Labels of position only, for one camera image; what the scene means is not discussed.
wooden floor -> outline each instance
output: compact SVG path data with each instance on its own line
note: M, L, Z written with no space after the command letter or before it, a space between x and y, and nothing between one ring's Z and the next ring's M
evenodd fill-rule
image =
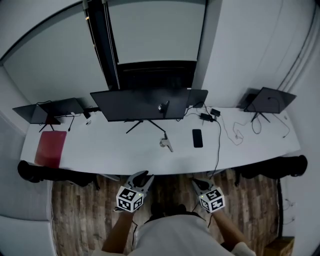
M195 173L196 178L206 178L205 173ZM112 226L118 219L113 212L116 194L127 176L115 182L103 176L98 177L100 190L93 184L87 187L71 185L68 182L54 182L52 191L53 235L58 256L90 256L100 249ZM238 225L251 243L257 256L263 255L263 248L277 237L278 192L276 181L258 176L254 179L241 179L239 187L234 186L235 173L223 171L214 176L214 183L221 187L225 198L224 211ZM192 211L196 205L196 195L190 176L156 176L145 203L134 215L134 221L142 225L150 217L153 201L166 209L173 205L185 204ZM209 223L210 215L200 206L195 212ZM212 236L220 243L222 236L212 220L209 227ZM132 250L134 225L131 226L126 253Z

small robot arm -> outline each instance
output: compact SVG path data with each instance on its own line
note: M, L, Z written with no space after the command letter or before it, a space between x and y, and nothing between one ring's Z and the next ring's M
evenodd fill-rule
M154 175L147 177L148 173L147 170L143 170L131 175L127 179L116 195L117 207L133 213L143 205L144 199L155 178Z
M215 186L211 180L194 178L192 185L200 205L209 213L213 213L226 206L225 196L220 187Z

fiducial marker cube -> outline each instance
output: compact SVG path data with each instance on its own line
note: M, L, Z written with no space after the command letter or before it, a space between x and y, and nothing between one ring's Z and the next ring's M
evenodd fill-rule
M199 195L199 201L201 206L210 213L226 206L225 196L218 186L213 186L209 192Z
M133 213L144 203L144 194L121 186L116 194L116 205Z

monitor stand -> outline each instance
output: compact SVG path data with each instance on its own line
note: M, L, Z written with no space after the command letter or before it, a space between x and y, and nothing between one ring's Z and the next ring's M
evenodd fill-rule
M270 123L270 121L269 121L269 120L265 117L265 115L262 114L261 112L256 112L256 113L254 114L254 117L252 118L251 123L258 117L258 114L260 114L265 120L267 120L267 121Z
M46 126L47 126L47 124L46 124L44 127L42 127L42 129L39 131L39 133L41 133L41 131L42 131L44 128L46 128Z
M166 133L166 131L164 129L162 129L160 126L156 125L154 122L152 122L151 120L147 120L148 122L150 122L151 124L153 124L154 126L156 126L157 128L159 128L161 131L163 131L164 133ZM137 122L130 130L128 130L126 132L129 133L131 130L133 130L134 128L136 128L138 125L140 125L141 123L143 123L143 120L140 120L139 122Z

person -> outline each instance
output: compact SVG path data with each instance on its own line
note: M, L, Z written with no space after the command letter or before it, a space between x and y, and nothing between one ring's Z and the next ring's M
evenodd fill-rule
M101 250L92 256L123 255L134 212L119 215ZM212 216L224 239L220 245L210 234L206 221L181 204L170 216L161 206L151 206L151 218L135 232L134 250L129 256L255 256L243 233L231 222L222 209Z

